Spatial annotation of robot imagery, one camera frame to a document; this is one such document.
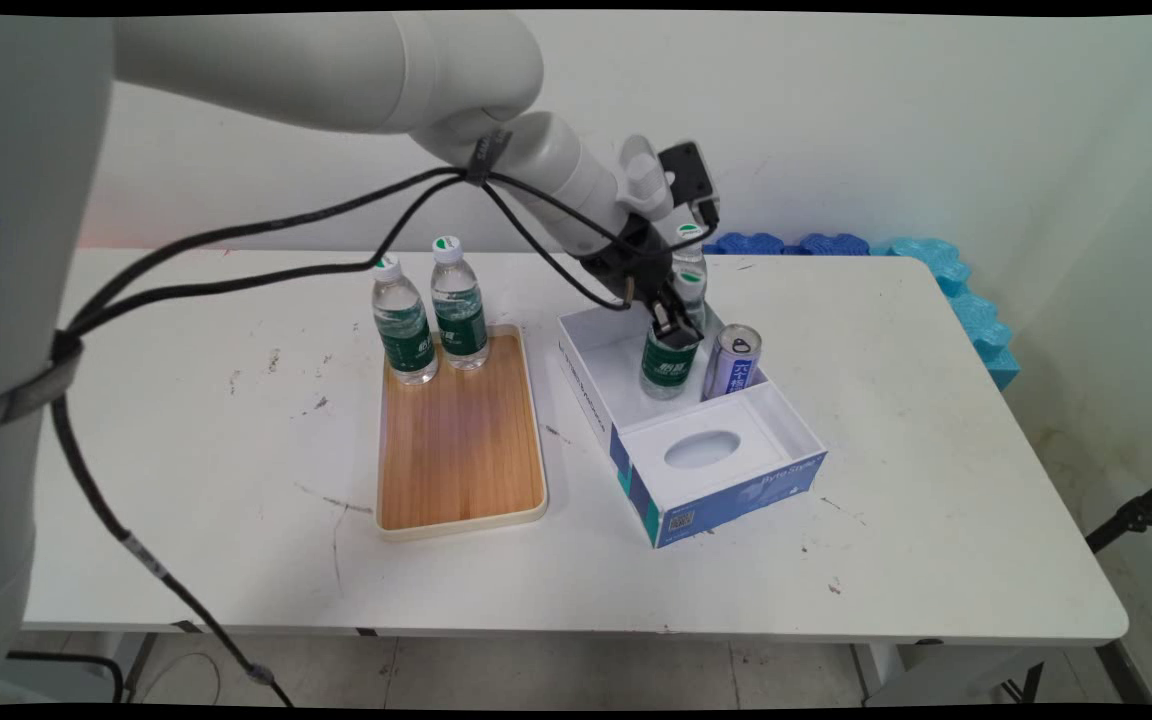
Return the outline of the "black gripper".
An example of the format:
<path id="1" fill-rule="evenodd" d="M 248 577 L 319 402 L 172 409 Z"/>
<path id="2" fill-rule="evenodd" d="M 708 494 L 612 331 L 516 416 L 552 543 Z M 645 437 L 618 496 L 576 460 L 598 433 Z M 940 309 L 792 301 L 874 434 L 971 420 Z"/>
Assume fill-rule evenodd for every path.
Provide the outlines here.
<path id="1" fill-rule="evenodd" d="M 620 237 L 607 247 L 582 256 L 581 268 L 611 291 L 613 300 L 582 288 L 582 295 L 608 309 L 646 306 L 652 338 L 673 350 L 698 344 L 707 325 L 705 285 L 675 285 L 673 255 L 654 223 L 627 219 Z"/>

